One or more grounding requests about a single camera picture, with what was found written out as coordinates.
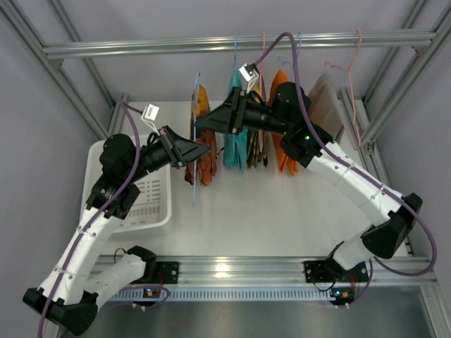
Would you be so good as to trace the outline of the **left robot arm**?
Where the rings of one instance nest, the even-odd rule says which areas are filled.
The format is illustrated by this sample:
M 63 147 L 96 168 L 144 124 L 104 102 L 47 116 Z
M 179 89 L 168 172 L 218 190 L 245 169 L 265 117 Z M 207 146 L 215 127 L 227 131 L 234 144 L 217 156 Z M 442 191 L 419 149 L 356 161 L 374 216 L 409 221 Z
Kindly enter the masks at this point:
M 140 195 L 138 180 L 171 165 L 180 168 L 210 152 L 164 126 L 154 140 L 115 134 L 99 157 L 102 174 L 94 184 L 75 233 L 49 276 L 29 288 L 23 302 L 48 320 L 80 336 L 94 322 L 101 307 L 129 284 L 156 281 L 156 254 L 141 246 L 128 249 L 112 266 L 91 277 L 91 271 L 110 236 L 120 227 Z

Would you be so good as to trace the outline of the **teal trousers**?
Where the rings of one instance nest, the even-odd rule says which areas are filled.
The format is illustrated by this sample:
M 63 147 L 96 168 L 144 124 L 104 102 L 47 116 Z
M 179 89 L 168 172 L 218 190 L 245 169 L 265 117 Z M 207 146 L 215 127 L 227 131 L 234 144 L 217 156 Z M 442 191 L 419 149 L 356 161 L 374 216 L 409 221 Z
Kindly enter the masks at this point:
M 225 134 L 223 136 L 223 164 L 227 169 L 237 167 L 244 170 L 247 160 L 247 131 L 246 127 L 239 134 Z

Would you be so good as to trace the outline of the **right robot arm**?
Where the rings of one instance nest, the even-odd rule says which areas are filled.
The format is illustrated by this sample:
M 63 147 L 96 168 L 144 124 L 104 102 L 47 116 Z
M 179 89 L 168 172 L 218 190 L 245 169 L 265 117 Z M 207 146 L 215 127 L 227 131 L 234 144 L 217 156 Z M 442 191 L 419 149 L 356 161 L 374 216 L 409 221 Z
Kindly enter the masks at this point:
M 305 111 L 302 89 L 294 82 L 278 85 L 271 105 L 258 101 L 255 92 L 234 88 L 195 125 L 222 134 L 248 128 L 282 135 L 280 147 L 289 158 L 330 182 L 365 214 L 370 225 L 321 262 L 321 269 L 338 281 L 364 261 L 392 258 L 412 231 L 422 200 L 386 187 L 352 162 L 326 131 L 303 116 Z

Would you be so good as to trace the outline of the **orange camouflage trousers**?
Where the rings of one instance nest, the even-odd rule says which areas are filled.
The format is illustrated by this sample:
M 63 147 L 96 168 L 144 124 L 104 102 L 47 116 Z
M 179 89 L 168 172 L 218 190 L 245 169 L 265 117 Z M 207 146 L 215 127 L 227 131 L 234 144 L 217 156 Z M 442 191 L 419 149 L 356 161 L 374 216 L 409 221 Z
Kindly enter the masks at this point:
M 197 160 L 197 168 L 194 170 L 194 164 L 189 164 L 185 169 L 185 181 L 194 184 L 194 179 L 199 178 L 200 185 L 209 186 L 216 175 L 217 164 L 217 142 L 213 131 L 196 127 L 196 136 L 194 136 L 194 119 L 204 117 L 210 113 L 209 100 L 206 90 L 199 85 L 197 92 L 193 91 L 191 101 L 190 116 L 190 139 L 207 144 L 211 147 L 210 152 L 204 154 Z

